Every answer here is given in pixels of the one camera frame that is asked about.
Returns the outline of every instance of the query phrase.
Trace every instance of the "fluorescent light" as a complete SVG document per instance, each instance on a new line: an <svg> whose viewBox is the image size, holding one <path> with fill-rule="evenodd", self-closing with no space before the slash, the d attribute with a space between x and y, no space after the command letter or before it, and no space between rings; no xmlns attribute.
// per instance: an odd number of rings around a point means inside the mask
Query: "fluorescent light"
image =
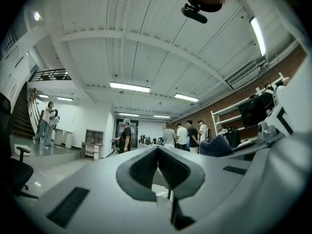
<svg viewBox="0 0 312 234"><path fill-rule="evenodd" d="M58 99L60 99L60 100L69 100L69 101L73 101L73 99L71 99L71 98L58 97Z"/></svg>
<svg viewBox="0 0 312 234"><path fill-rule="evenodd" d="M125 113L119 113L120 115L125 115L125 116L135 116L135 117L139 117L139 115L134 115L134 114L125 114Z"/></svg>
<svg viewBox="0 0 312 234"><path fill-rule="evenodd" d="M184 95L180 95L180 94L175 94L175 98L190 100L190 101L194 101L194 102L198 102L198 101L199 101L199 99L197 99L197 98L193 98L193 97L189 97L189 96L184 96Z"/></svg>
<svg viewBox="0 0 312 234"><path fill-rule="evenodd" d="M259 25L257 18L252 18L250 21L250 24L253 27L253 31L255 33L255 36L257 37L257 41L258 41L258 44L260 47L261 55L264 56L266 53L265 43L264 43L263 35L262 35L261 28L260 28L260 25Z"/></svg>
<svg viewBox="0 0 312 234"><path fill-rule="evenodd" d="M34 18L35 18L36 21L40 20L41 16L40 16L39 12L35 12Z"/></svg>
<svg viewBox="0 0 312 234"><path fill-rule="evenodd" d="M150 91L150 88L148 88L148 87L141 87L141 86L124 84L124 83L116 83L116 82L111 82L111 87L112 88L127 89L127 90L134 90L134 91L145 92L145 93L148 93Z"/></svg>
<svg viewBox="0 0 312 234"><path fill-rule="evenodd" d="M170 118L170 116L160 116L160 115L154 115L156 118Z"/></svg>

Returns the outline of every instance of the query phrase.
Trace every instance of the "white ceiling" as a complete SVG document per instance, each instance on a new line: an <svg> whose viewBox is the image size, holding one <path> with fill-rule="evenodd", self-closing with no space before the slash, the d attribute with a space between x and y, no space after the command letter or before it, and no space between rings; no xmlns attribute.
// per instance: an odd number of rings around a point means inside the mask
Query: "white ceiling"
<svg viewBox="0 0 312 234"><path fill-rule="evenodd" d="M59 38L69 37L62 41L63 49L54 46L50 36L36 45L49 69L64 67L75 83L90 90L92 86L109 88L110 81L151 87L153 96L146 97L127 92L125 95L102 93L100 89L86 94L93 101L111 100L120 112L179 117L192 106L170 100L175 93L199 98L199 103L213 101L232 90L220 80L248 61L261 58L250 17L238 0L227 0L216 13L203 12L207 24L183 16L181 8L186 2L42 0L29 6L32 11L42 11L46 23L52 17L55 25L62 26ZM259 20L270 58L287 46L291 35L282 26L270 0L247 2ZM31 16L29 20L33 27L36 22ZM67 54L59 59L57 53L63 53L62 50Z"/></svg>

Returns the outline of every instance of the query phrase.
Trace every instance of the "cap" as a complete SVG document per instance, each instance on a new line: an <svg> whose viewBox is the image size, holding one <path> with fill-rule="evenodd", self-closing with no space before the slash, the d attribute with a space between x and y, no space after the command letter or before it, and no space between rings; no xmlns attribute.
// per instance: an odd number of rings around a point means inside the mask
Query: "cap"
<svg viewBox="0 0 312 234"><path fill-rule="evenodd" d="M217 12L222 8L222 4L203 4L201 0L188 0L197 9L205 12Z"/></svg>
<svg viewBox="0 0 312 234"><path fill-rule="evenodd" d="M130 126L130 120L128 118L125 118L123 122L126 122Z"/></svg>

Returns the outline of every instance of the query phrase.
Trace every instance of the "vent slot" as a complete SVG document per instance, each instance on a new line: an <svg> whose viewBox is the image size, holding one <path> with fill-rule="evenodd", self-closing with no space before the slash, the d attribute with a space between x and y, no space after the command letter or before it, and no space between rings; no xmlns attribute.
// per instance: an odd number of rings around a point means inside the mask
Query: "vent slot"
<svg viewBox="0 0 312 234"><path fill-rule="evenodd" d="M244 78L246 75L248 75L250 72L255 70L258 67L257 63L254 61L252 63L249 63L236 71L234 74L232 74L229 78L227 78L227 82L232 85L236 82L238 82L240 79Z"/></svg>

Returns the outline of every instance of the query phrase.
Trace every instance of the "doorway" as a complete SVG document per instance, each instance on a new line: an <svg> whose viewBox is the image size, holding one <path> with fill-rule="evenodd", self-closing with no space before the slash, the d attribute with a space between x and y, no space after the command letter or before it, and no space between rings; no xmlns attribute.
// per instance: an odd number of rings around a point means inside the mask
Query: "doorway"
<svg viewBox="0 0 312 234"><path fill-rule="evenodd" d="M131 129L131 149L137 149L137 141L138 141L138 135L137 135L137 129L138 129L138 120L130 120L131 121L131 125L130 125L130 129ZM120 137L121 133L123 131L123 119L117 119L116 122L116 133L115 136L116 137Z"/></svg>

